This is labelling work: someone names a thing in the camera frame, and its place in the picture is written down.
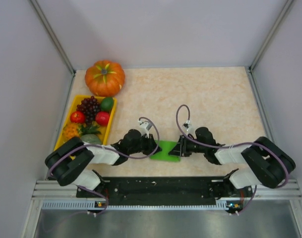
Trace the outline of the green paper box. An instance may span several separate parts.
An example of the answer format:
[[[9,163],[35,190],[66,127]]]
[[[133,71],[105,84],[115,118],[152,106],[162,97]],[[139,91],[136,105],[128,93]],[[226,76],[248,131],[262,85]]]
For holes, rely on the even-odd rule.
[[[162,151],[150,156],[150,159],[165,162],[179,162],[181,160],[180,157],[169,155],[169,152],[176,146],[176,144],[177,143],[174,141],[161,140],[159,142],[159,147]]]

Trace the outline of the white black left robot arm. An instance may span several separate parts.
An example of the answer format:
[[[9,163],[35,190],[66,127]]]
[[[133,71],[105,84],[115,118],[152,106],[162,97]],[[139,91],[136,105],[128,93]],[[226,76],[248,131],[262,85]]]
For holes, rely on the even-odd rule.
[[[74,184],[97,197],[103,194],[106,182],[97,171],[88,169],[89,164],[118,166],[132,159],[133,154],[142,153],[147,158],[160,151],[152,134],[131,129],[123,139],[108,146],[73,137],[48,155],[45,165],[60,186]]]

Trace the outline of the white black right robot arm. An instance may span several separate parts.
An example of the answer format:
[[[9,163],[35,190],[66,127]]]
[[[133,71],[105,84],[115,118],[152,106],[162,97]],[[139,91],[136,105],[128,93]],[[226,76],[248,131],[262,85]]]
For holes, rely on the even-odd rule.
[[[247,186],[262,185],[278,188],[286,176],[295,168],[294,160],[268,138],[261,136],[253,143],[239,146],[223,145],[216,142],[213,134],[206,127],[195,131],[196,137],[181,135],[169,155],[189,157],[201,153],[211,164],[247,164],[226,176],[224,192],[229,196],[237,195]]]

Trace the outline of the yellow plastic tray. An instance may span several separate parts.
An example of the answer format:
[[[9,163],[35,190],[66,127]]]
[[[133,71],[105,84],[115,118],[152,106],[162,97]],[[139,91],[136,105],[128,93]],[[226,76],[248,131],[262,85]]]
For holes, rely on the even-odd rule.
[[[81,103],[81,101],[84,99],[84,98],[87,98],[87,97],[91,97],[91,96],[88,96],[88,95],[76,95],[73,99],[73,102],[71,104],[71,107],[69,109],[69,112],[68,112],[68,115],[66,117],[66,120],[64,122],[64,125],[63,125],[63,128],[68,124],[68,123],[71,123],[70,122],[70,115],[77,111],[76,110],[76,107],[78,104]],[[98,96],[94,96],[99,103],[101,103],[101,101],[105,98],[105,97],[98,97]],[[112,125],[112,122],[113,122],[113,117],[114,117],[114,114],[115,114],[115,111],[116,111],[116,106],[117,106],[117,100],[116,98],[113,98],[114,99],[114,106],[112,108],[112,110],[110,112],[108,112],[110,114],[110,119],[109,119],[109,123],[107,126],[100,126],[98,125],[95,121],[93,121],[91,124],[95,124],[95,125],[98,125],[99,126],[99,130],[101,132],[101,134],[97,135],[100,140],[102,141],[102,145],[107,145],[107,142],[108,142],[108,137],[109,137],[109,134],[110,134],[110,130],[111,130],[111,125]],[[57,150],[59,147],[61,147],[63,144],[65,144],[67,141],[63,138],[62,136],[62,130],[60,132],[60,135],[59,135],[59,138],[56,142],[56,145],[55,145],[55,149]]]

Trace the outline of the red tomato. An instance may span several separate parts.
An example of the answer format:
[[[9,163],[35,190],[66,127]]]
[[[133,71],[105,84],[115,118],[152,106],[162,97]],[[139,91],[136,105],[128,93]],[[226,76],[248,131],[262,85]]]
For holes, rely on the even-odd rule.
[[[109,123],[110,114],[108,112],[98,112],[95,117],[95,122],[100,126],[107,126]]]

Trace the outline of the green lime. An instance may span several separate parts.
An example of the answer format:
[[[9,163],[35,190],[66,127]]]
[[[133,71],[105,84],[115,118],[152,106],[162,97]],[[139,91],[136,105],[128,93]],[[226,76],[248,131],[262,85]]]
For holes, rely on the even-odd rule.
[[[100,103],[100,109],[104,112],[110,112],[114,106],[114,99],[112,97],[105,97]]]

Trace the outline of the grey green melon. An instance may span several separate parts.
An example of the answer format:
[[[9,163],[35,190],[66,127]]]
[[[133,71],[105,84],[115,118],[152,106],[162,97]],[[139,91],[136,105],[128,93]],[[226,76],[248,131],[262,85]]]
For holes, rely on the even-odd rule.
[[[81,136],[80,139],[85,143],[102,145],[102,141],[95,134],[86,134]]]

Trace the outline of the dark purple grape bunch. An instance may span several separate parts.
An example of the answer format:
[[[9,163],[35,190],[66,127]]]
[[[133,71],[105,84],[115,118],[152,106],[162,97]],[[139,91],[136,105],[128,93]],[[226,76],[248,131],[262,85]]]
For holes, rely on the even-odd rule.
[[[84,123],[90,125],[95,121],[96,115],[101,111],[101,108],[98,100],[94,96],[91,96],[84,98],[81,103],[77,105],[76,110],[84,114]]]

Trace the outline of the red apple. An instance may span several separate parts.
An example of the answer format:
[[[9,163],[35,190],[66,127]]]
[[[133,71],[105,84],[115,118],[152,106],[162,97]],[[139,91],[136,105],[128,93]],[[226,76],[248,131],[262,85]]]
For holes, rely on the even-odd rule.
[[[75,111],[70,115],[70,122],[72,123],[85,123],[86,116],[83,112]]]

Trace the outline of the orange pumpkin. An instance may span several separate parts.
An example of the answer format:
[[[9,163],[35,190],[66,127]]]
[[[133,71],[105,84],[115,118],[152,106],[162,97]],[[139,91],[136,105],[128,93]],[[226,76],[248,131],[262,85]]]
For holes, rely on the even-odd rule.
[[[95,96],[114,97],[125,84],[125,72],[117,62],[100,60],[86,70],[85,83]]]

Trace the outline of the orange pineapple with leaves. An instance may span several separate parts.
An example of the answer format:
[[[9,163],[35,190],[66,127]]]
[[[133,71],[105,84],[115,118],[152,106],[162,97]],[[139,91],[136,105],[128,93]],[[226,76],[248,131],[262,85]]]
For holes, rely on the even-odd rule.
[[[74,137],[82,137],[88,134],[101,134],[99,126],[95,124],[86,125],[80,123],[68,123],[62,130],[63,138],[68,141]]]

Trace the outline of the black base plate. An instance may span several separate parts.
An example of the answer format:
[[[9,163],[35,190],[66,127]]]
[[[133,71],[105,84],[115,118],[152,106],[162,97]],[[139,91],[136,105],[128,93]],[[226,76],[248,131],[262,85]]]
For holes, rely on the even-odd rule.
[[[236,189],[223,177],[104,177],[98,192],[110,205],[215,205],[220,198],[240,200],[252,188]]]

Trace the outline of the aluminium corner post left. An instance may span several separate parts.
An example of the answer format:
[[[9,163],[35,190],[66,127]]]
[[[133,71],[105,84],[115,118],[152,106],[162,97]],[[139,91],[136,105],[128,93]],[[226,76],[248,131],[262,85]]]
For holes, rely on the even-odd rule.
[[[43,28],[45,29],[45,32],[49,36],[49,38],[50,38],[54,48],[56,49],[59,57],[63,61],[64,65],[66,66],[66,68],[68,69],[70,74],[72,76],[74,76],[75,73],[76,73],[76,70],[72,66],[65,50],[63,49],[63,47],[62,47],[58,37],[56,36],[54,30],[52,29],[52,27],[51,27],[47,17],[45,16],[40,4],[38,3],[37,0],[28,0],[28,2],[31,5],[31,7],[33,8],[33,10],[34,10],[36,16],[38,17],[38,19],[40,20]]]

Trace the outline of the aluminium corner post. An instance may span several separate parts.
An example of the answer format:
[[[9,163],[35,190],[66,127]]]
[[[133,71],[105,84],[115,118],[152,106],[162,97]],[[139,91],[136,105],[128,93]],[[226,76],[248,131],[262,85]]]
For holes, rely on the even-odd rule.
[[[260,49],[258,50],[256,56],[254,57],[251,65],[248,67],[249,72],[253,73],[260,61],[262,60],[264,54],[266,53],[267,49],[271,45],[272,41],[274,40],[275,36],[277,35],[279,29],[281,28],[282,24],[284,23],[286,17],[289,15],[290,11],[292,10],[296,0],[286,0],[279,15],[277,16],[274,24],[272,25],[270,31],[268,32],[265,40],[263,41]]]
[[[43,28],[45,29],[45,32],[49,36],[49,38],[50,38],[54,48],[56,49],[59,57],[63,61],[64,65],[66,66],[66,68],[68,69],[70,74],[72,76],[74,76],[75,73],[76,73],[76,70],[72,66],[65,50],[63,49],[63,47],[62,47],[58,37],[56,36],[54,30],[52,29],[52,27],[51,27],[47,17],[45,16],[40,4],[38,3],[37,0],[28,0],[28,2],[31,5],[31,7],[33,8],[33,10],[34,10],[36,16],[38,17],[38,19],[40,20]]]

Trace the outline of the aluminium corner post right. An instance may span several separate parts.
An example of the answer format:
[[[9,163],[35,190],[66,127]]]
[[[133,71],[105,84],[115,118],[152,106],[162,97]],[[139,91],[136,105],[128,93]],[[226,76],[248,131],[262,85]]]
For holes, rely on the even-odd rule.
[[[267,49],[271,45],[272,41],[274,40],[275,36],[277,35],[279,29],[281,28],[282,24],[284,23],[286,17],[289,15],[290,11],[292,10],[296,0],[286,0],[279,15],[277,16],[274,24],[272,25],[270,31],[268,32],[265,40],[263,41],[260,49],[258,50],[256,56],[254,57],[251,65],[248,67],[249,72],[253,73],[260,61],[262,60],[264,54],[266,53]]]

